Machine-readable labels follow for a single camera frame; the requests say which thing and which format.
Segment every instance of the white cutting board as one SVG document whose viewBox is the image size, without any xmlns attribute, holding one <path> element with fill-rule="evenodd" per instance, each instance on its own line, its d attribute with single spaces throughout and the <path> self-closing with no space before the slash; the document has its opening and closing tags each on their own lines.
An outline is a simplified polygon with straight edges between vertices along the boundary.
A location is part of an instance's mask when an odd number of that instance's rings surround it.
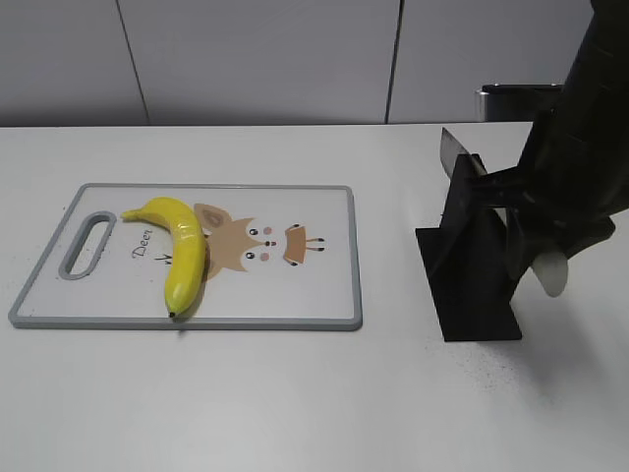
<svg viewBox="0 0 629 472">
<path fill-rule="evenodd" d="M 233 228 L 235 239 L 252 246 L 239 254 L 210 247 L 208 253 L 216 256 L 209 258 L 224 266 L 209 265 L 210 279 L 183 322 L 170 320 L 164 304 L 170 235 L 149 223 L 120 218 L 122 211 L 154 197 L 197 206 L 204 210 L 200 221 L 206 234 L 212 224 L 225 225 Z M 100 258 L 93 258 L 88 275 L 69 279 L 60 273 L 64 258 L 82 224 L 104 211 L 117 219 Z M 239 222 L 245 218 L 252 219 Z M 286 231 L 293 228 L 298 231 L 289 237 Z M 304 234 L 314 239 L 306 244 L 311 249 L 304 250 Z M 86 245 L 75 267 L 92 260 L 95 245 L 92 254 L 88 249 Z M 68 208 L 10 319 L 16 327 L 357 329 L 362 314 L 351 190 L 87 184 Z"/>
</svg>

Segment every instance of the banana stem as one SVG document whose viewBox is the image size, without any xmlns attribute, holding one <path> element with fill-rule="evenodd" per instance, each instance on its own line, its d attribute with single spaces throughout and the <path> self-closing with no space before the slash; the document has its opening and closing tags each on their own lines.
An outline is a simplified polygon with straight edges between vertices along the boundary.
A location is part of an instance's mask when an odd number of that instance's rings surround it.
<svg viewBox="0 0 629 472">
<path fill-rule="evenodd" d="M 140 214 L 139 209 L 130 209 L 128 211 L 123 211 L 123 213 L 120 216 L 125 221 L 135 221 L 139 219 L 139 214 Z"/>
</svg>

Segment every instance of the yellow banana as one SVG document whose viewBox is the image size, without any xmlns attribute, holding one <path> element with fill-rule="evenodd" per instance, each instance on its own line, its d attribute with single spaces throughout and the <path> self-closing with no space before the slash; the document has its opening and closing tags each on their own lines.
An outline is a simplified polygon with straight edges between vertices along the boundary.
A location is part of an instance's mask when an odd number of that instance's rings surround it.
<svg viewBox="0 0 629 472">
<path fill-rule="evenodd" d="M 205 239 L 195 213 L 179 200 L 158 197 L 142 208 L 123 212 L 121 216 L 125 221 L 141 219 L 170 231 L 173 264 L 164 293 L 170 318 L 178 317 L 197 298 L 205 264 Z"/>
</svg>

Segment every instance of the black metal base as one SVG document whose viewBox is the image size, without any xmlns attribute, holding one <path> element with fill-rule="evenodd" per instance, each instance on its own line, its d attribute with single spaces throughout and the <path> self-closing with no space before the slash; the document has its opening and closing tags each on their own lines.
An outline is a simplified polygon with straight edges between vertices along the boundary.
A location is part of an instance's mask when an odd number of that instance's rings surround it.
<svg viewBox="0 0 629 472">
<path fill-rule="evenodd" d="M 427 272 L 429 272 L 427 262 L 440 253 L 440 243 L 444 241 L 440 232 L 438 228 L 416 230 Z M 430 291 L 439 317 L 443 340 L 452 342 L 522 339 L 522 331 L 509 305 L 509 287 L 505 287 L 507 290 L 502 296 L 493 297 L 487 289 L 495 287 L 494 271 L 481 268 L 470 275 L 471 277 L 466 277 L 462 269 L 454 268 L 438 270 L 429 277 Z"/>
<path fill-rule="evenodd" d="M 506 228 L 471 201 L 474 159 L 458 156 L 439 228 L 416 229 L 432 299 L 445 341 L 522 339 L 509 306 L 519 280 L 507 272 Z"/>
</svg>

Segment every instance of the white table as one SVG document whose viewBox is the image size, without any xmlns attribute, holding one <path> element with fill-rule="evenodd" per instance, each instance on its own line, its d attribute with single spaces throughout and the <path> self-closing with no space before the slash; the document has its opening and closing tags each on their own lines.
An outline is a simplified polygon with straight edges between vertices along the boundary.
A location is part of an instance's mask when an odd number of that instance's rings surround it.
<svg viewBox="0 0 629 472">
<path fill-rule="evenodd" d="M 451 125 L 489 170 L 526 124 Z M 414 236 L 447 189 L 438 125 L 0 130 L 0 312 L 84 182 L 345 184 L 356 332 L 19 330 L 0 323 L 0 470 L 629 470 L 629 214 L 528 273 L 521 342 L 445 344 Z"/>
</svg>

